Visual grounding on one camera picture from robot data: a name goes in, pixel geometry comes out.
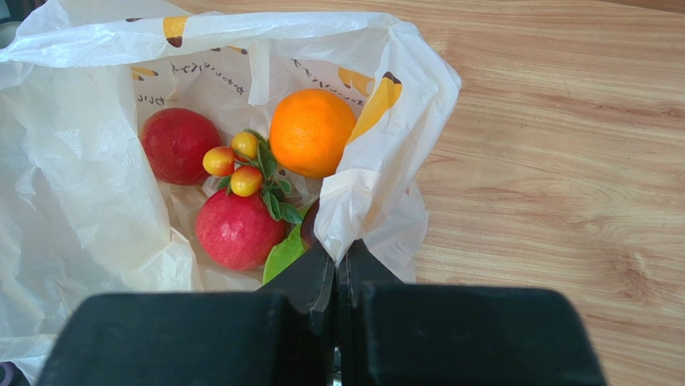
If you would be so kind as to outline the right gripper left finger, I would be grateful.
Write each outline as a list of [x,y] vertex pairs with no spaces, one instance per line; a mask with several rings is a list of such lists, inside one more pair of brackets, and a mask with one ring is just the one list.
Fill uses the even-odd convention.
[[323,385],[310,310],[334,265],[320,244],[254,292],[99,294],[70,317],[41,385]]

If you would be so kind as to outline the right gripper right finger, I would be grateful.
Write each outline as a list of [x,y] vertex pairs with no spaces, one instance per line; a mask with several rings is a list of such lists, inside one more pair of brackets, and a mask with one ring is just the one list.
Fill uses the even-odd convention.
[[571,302],[540,288],[405,284],[360,240],[338,266],[345,385],[604,385]]

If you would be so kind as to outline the dark purple fruit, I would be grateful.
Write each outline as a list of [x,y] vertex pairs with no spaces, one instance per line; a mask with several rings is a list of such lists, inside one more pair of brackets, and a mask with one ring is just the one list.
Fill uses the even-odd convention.
[[314,222],[318,214],[320,199],[316,199],[307,209],[300,228],[302,246],[305,250],[309,249],[317,242],[314,232]]

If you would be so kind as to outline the cherry tomato sprig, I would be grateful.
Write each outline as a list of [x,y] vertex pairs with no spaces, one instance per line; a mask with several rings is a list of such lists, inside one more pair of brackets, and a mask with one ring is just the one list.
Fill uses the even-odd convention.
[[217,146],[205,153],[203,169],[219,178],[218,188],[227,195],[257,196],[276,220],[300,224],[303,214],[286,201],[293,185],[285,179],[269,141],[253,129],[236,134],[228,146]]

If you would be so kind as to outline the orange fruit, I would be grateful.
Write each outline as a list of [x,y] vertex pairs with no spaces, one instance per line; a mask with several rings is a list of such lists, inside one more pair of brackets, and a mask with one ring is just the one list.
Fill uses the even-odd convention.
[[340,97],[322,89],[304,89],[280,101],[269,141],[285,169],[312,179],[335,173],[357,118]]

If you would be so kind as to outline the red yellow apple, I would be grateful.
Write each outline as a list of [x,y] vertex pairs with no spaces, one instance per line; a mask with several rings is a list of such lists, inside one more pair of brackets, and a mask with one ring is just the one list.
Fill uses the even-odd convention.
[[203,184],[209,177],[203,157],[222,145],[212,121],[185,108],[163,109],[151,115],[142,126],[140,140],[154,176],[181,186]]

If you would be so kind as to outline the banana print plastic bag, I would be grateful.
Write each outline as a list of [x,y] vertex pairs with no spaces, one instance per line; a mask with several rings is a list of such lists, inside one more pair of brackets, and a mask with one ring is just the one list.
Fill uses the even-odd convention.
[[385,13],[192,15],[164,1],[49,1],[1,51],[1,359],[35,384],[95,294],[253,291],[199,247],[215,181],[159,182],[138,138],[169,107],[231,137],[262,135],[277,103],[316,88],[371,119],[334,176],[294,173],[298,206],[335,261],[357,239],[405,281],[428,227],[415,175],[461,79],[411,23]]

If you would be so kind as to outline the green starfruit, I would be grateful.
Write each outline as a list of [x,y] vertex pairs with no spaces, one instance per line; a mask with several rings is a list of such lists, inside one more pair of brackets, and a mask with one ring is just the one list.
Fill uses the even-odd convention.
[[295,225],[287,237],[272,248],[264,267],[263,285],[282,273],[308,250],[302,246],[300,228],[301,224]]

